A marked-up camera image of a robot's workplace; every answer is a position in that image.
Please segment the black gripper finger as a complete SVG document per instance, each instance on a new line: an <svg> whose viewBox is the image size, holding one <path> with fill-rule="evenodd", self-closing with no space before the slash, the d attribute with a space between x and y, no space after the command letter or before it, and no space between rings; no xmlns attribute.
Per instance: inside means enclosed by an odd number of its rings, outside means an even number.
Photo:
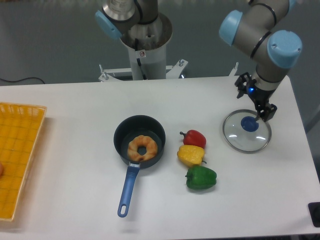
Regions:
<svg viewBox="0 0 320 240"><path fill-rule="evenodd" d="M256 110L256 117L255 117L255 121L257 122L258 120L262 120L263 122L265 121L264 120L264 108L263 107L259 107L257 110Z"/></svg>
<svg viewBox="0 0 320 240"><path fill-rule="evenodd" d="M268 122L269 120L271 120L274 117L277 109L278 108L276 105L267 103L264 106L263 111L262 111L262 120L264 122Z"/></svg>

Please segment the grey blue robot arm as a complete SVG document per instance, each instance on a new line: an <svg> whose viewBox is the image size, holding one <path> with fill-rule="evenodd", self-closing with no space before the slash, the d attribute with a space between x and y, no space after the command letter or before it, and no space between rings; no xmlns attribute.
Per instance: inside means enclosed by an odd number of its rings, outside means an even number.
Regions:
<svg viewBox="0 0 320 240"><path fill-rule="evenodd" d="M238 96L248 95L257 117L267 122L277 111L269 99L296 64L302 41L291 31L272 32L295 5L293 0L250 0L248 4L247 13L231 11L218 34L256 62L255 72L242 74L235 86ZM134 80L166 78L166 45L173 27L159 12L156 0L108 0L95 13L95 20L105 34L126 46Z"/></svg>

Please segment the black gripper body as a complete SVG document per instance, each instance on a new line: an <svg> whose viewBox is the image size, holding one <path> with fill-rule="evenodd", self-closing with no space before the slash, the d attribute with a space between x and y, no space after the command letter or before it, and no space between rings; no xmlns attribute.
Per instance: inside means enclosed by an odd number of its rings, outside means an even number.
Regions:
<svg viewBox="0 0 320 240"><path fill-rule="evenodd" d="M254 107L258 112L264 111L267 107L270 107L269 99L275 90L263 90L257 86L250 85L248 87L248 96L254 103Z"/></svg>

